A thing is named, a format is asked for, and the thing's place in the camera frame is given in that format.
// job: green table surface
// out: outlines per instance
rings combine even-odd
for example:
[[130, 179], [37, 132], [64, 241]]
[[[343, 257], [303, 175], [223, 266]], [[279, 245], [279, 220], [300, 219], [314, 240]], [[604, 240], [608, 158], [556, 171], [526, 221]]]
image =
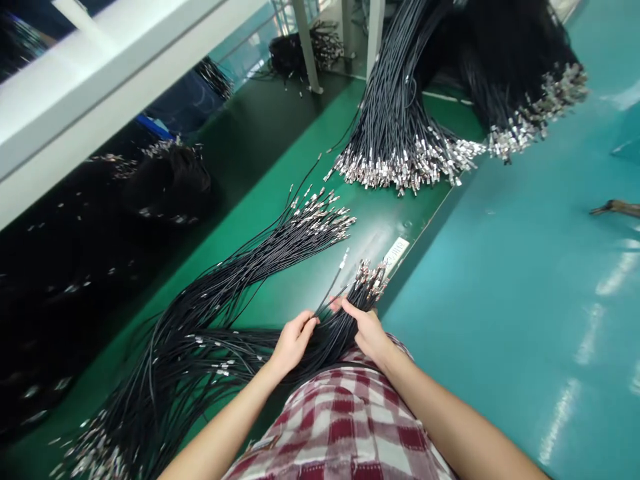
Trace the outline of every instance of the green table surface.
[[[4, 452], [5, 468], [10, 470], [11, 478], [47, 477], [62, 454], [47, 443], [78, 428], [104, 400], [121, 374], [123, 353], [136, 326], [160, 312], [202, 270], [226, 258], [269, 225], [282, 211], [291, 184], [297, 187], [320, 152], [322, 158], [303, 192], [311, 183], [312, 192], [322, 186], [335, 189], [341, 197], [336, 205], [350, 208], [357, 217], [350, 228], [351, 236], [269, 278], [236, 327], [279, 328], [301, 310], [315, 309], [346, 248], [349, 256], [336, 291], [353, 277], [360, 259], [379, 262], [398, 237], [413, 245], [422, 234], [447, 196], [448, 183], [423, 189], [417, 197], [408, 193], [402, 199], [392, 189], [364, 190], [360, 185], [347, 185], [337, 174], [323, 183], [340, 148], [329, 154], [326, 150], [349, 126], [364, 82], [336, 75], [324, 75], [322, 81], [328, 91], [324, 99], [306, 91], [300, 98], [301, 89], [295, 85], [285, 89], [280, 82], [249, 82], [230, 100], [225, 111], [202, 130], [200, 141], [205, 145], [208, 166], [223, 187], [224, 215], [209, 224], [210, 230], [198, 239], [199, 245], [181, 259], [180, 266], [85, 370], [49, 419]], [[445, 126], [467, 139], [482, 137], [467, 106], [431, 97], [424, 100], [428, 110]], [[293, 141], [288, 149], [283, 146], [283, 139]], [[266, 164], [261, 162], [263, 158], [267, 159]], [[247, 178], [255, 178], [255, 182], [247, 183]], [[201, 426], [196, 425], [192, 434]]]

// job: white metal frame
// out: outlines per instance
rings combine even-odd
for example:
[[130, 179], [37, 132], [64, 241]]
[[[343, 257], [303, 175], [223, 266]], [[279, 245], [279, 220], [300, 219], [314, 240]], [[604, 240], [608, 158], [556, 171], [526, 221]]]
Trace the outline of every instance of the white metal frame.
[[0, 229], [268, 0], [118, 0], [0, 87]]

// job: plaid shorts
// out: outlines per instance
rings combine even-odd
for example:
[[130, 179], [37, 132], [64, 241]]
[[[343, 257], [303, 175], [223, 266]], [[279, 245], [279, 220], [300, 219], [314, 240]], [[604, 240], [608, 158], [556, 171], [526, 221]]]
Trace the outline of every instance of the plaid shorts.
[[[375, 368], [358, 347], [341, 360]], [[263, 438], [247, 448], [224, 478], [457, 477], [387, 378], [371, 368], [348, 366], [319, 373], [298, 387]]]

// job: epoxy floor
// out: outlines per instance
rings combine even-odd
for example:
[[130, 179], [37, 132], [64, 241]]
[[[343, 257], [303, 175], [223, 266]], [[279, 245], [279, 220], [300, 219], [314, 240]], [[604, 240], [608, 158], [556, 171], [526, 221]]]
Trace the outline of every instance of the epoxy floor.
[[640, 100], [640, 3], [582, 3], [590, 98], [513, 166], [485, 160], [381, 312], [552, 478], [639, 478], [640, 220], [588, 212], [640, 202], [640, 158], [610, 155]]

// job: right hand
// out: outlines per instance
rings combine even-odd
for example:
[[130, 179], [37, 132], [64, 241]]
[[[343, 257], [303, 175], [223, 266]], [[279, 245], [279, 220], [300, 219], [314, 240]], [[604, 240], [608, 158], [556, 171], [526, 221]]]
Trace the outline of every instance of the right hand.
[[358, 347], [380, 370], [384, 370], [387, 353], [395, 348], [395, 344], [385, 333], [378, 316], [373, 311], [363, 312], [357, 309], [346, 298], [342, 299], [341, 305], [344, 311], [358, 322], [358, 333], [355, 336]]

